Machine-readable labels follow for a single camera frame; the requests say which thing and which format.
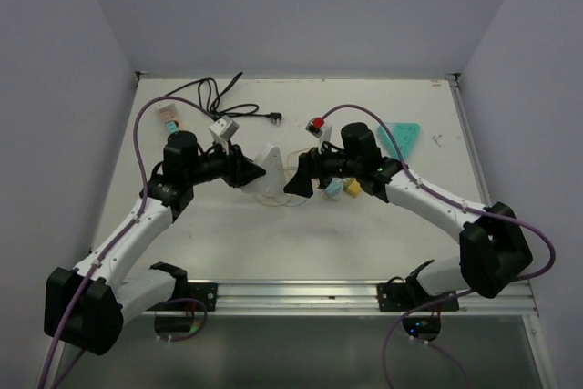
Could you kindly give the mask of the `beige power strip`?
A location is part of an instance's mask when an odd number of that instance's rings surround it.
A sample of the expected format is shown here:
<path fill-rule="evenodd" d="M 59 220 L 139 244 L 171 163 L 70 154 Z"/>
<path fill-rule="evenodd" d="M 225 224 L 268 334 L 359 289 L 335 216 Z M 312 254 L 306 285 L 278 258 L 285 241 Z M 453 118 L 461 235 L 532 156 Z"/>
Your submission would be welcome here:
<path fill-rule="evenodd" d="M 157 104 L 157 110 L 167 132 L 170 135 L 178 133 L 180 120 L 176 105 L 174 103 L 161 102 Z"/>

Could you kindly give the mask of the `yellow cube charger front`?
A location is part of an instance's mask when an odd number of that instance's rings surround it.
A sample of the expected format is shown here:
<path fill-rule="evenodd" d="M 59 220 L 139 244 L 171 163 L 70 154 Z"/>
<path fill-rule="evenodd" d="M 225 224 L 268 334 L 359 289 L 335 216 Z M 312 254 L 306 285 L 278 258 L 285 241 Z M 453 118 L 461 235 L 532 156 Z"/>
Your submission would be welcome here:
<path fill-rule="evenodd" d="M 352 198 L 356 198 L 363 189 L 356 179 L 350 179 L 344 184 L 344 191 Z"/>

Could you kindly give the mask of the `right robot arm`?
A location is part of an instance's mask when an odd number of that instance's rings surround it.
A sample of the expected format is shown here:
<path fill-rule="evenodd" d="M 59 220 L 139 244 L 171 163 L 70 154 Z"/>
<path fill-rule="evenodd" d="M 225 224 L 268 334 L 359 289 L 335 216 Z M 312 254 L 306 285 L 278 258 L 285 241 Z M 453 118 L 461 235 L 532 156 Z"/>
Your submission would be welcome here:
<path fill-rule="evenodd" d="M 438 297 L 464 289 L 492 299 L 532 263 L 526 238 L 506 204 L 466 202 L 423 183 L 400 159 L 383 155 L 362 122 L 342 128 L 340 148 L 330 143 L 331 128 L 322 118 L 314 118 L 306 129 L 319 145 L 299 156 L 286 193 L 309 198 L 315 180 L 324 184 L 354 178 L 365 193 L 411 211 L 458 244 L 455 257 L 426 261 L 406 278 L 387 282 L 389 295 L 404 307 L 423 310 Z"/>

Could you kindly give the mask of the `light blue usb charger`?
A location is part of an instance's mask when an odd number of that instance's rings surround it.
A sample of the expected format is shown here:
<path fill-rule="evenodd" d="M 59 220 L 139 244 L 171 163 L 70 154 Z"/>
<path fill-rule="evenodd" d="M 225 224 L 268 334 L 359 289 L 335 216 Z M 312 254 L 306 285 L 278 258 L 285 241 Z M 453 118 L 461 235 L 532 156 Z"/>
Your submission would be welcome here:
<path fill-rule="evenodd" d="M 336 179 L 333 179 L 323 190 L 322 195 L 327 200 L 336 200 L 343 192 L 343 184 Z"/>

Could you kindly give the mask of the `teal power strip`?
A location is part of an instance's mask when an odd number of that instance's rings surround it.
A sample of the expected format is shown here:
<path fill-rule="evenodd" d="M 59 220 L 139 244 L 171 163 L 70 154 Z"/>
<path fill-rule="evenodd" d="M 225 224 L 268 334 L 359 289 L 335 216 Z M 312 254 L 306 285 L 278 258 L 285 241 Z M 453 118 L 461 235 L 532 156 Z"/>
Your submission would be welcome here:
<path fill-rule="evenodd" d="M 414 149 L 415 142 L 420 133 L 420 125 L 417 123 L 389 123 L 385 122 L 391 132 L 396 144 L 404 159 L 408 159 Z M 399 159 L 394 143 L 386 133 L 386 130 L 379 125 L 376 129 L 376 135 L 380 143 L 385 148 L 388 156 L 394 159 Z"/>

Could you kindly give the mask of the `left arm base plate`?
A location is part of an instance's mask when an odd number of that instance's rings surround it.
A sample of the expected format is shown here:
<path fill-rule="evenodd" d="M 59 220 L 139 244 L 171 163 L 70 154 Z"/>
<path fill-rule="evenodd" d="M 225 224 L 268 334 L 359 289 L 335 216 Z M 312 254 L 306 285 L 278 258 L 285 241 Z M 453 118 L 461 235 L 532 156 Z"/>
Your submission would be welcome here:
<path fill-rule="evenodd" d="M 208 312 L 216 310 L 219 285 L 216 282 L 188 282 L 187 296 L 205 304 Z"/>

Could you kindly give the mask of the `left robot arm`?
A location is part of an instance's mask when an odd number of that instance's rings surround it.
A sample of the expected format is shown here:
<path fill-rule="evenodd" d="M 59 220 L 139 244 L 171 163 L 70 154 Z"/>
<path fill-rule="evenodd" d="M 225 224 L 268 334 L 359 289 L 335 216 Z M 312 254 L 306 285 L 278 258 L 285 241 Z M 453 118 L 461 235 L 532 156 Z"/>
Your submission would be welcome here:
<path fill-rule="evenodd" d="M 240 146 L 221 141 L 204 152 L 197 137 L 180 131 L 169 136 L 163 159 L 145 178 L 138 200 L 108 240 L 74 268 L 55 269 L 46 282 L 44 331 L 95 355 L 109 351 L 127 322 L 164 303 L 172 310 L 187 303 L 183 269 L 157 262 L 130 281 L 129 271 L 149 245 L 188 207 L 196 186 L 223 180 L 249 193 L 263 189 L 281 155 L 265 145 L 255 159 Z"/>

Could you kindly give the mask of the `white triangular power strip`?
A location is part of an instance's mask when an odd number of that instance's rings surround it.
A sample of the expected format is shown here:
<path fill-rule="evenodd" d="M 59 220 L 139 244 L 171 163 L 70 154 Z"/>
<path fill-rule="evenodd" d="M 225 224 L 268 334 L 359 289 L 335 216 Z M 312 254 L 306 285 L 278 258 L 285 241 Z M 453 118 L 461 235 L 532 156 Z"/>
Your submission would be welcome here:
<path fill-rule="evenodd" d="M 280 149 L 271 143 L 267 143 L 261 148 L 253 162 L 266 169 L 267 174 L 240 190 L 243 193 L 268 197 L 282 195 L 286 185 L 286 178 Z"/>

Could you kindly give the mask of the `pink cube charger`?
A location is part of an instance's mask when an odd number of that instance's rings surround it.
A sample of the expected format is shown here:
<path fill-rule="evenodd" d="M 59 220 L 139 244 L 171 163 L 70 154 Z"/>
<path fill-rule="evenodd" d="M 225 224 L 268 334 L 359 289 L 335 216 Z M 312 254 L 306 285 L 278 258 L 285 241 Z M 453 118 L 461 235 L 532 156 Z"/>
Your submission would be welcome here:
<path fill-rule="evenodd" d="M 175 111 L 170 107 L 164 107 L 159 110 L 160 117 L 167 123 L 175 118 Z"/>

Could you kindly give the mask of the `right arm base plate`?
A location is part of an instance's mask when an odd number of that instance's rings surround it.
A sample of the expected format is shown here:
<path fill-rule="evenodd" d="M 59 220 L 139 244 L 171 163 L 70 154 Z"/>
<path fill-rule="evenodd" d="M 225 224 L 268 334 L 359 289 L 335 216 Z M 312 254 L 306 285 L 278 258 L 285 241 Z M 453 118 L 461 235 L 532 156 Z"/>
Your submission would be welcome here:
<path fill-rule="evenodd" d="M 395 276 L 386 282 L 376 284 L 376 298 L 380 312 L 407 312 L 429 302 L 453 295 L 453 291 L 430 295 L 420 285 L 417 277 L 434 260 L 426 261 L 413 270 L 406 278 Z"/>

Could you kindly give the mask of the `teal cube charger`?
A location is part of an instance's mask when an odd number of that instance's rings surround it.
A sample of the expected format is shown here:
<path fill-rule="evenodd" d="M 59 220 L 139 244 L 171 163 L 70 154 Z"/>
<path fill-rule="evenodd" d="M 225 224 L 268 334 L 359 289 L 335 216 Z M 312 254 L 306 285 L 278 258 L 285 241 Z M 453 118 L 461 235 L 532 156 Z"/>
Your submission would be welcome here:
<path fill-rule="evenodd" d="M 179 127 L 175 121 L 170 121 L 166 123 L 166 129 L 170 135 L 179 132 Z"/>

